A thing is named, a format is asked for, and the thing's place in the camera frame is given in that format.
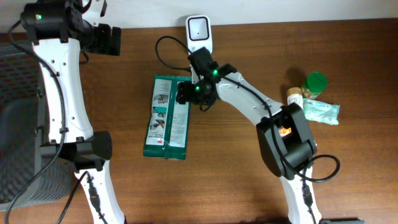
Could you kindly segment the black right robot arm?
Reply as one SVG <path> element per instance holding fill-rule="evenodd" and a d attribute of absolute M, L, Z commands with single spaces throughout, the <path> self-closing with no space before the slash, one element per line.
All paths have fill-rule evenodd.
<path fill-rule="evenodd" d="M 321 223 L 312 177 L 317 145 L 299 105 L 288 106 L 268 98 L 250 85 L 230 64 L 219 65 L 202 47 L 188 55 L 197 80 L 177 88 L 177 102 L 209 110 L 216 100 L 235 107 L 255 126 L 262 160 L 280 179 L 291 223 Z"/>

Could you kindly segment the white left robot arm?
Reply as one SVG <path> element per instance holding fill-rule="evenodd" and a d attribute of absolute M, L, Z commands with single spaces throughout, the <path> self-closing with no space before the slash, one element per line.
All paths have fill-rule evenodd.
<path fill-rule="evenodd" d="M 126 223 L 110 176 L 111 135 L 93 130 L 80 78 L 81 54 L 120 54 L 121 29 L 100 23 L 107 6 L 105 0 L 37 1 L 24 6 L 20 22 L 44 79 L 49 140 L 42 155 L 72 166 L 95 223 Z"/>

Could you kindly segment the teal snack packet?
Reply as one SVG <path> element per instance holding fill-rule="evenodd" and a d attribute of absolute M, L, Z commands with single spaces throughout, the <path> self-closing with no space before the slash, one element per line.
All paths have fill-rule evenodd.
<path fill-rule="evenodd" d="M 329 125 L 338 125 L 338 114 L 340 105 L 331 105 L 322 101 L 304 99 L 303 112 L 305 118 L 309 121 L 325 123 Z"/>

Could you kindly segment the small orange carton box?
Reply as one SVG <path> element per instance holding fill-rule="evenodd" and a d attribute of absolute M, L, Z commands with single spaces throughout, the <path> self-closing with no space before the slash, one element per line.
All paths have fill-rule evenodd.
<path fill-rule="evenodd" d="M 281 127 L 279 129 L 279 135 L 283 138 L 285 136 L 287 136 L 288 134 L 290 134 L 292 132 L 292 128 L 285 128 L 285 127 Z"/>

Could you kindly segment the green lidded jar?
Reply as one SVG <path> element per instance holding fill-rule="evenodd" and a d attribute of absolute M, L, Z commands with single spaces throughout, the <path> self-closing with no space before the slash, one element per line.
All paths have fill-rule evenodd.
<path fill-rule="evenodd" d="M 307 76 L 302 85 L 304 98 L 315 99 L 328 85 L 327 77 L 321 72 L 312 72 Z"/>

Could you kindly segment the white cream tube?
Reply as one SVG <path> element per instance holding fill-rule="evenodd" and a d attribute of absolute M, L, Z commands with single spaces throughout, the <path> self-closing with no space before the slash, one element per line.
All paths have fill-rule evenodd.
<path fill-rule="evenodd" d="M 296 103 L 299 107 L 303 108 L 302 89 L 299 87 L 289 88 L 287 90 L 287 104 Z"/>

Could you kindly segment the green wipes packet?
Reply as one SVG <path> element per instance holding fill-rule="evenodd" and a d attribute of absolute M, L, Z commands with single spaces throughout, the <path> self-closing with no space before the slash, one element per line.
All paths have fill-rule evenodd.
<path fill-rule="evenodd" d="M 144 142 L 143 156 L 161 159 L 186 159 L 190 104 L 176 101 L 178 84 L 188 77 L 156 75 L 151 117 Z"/>

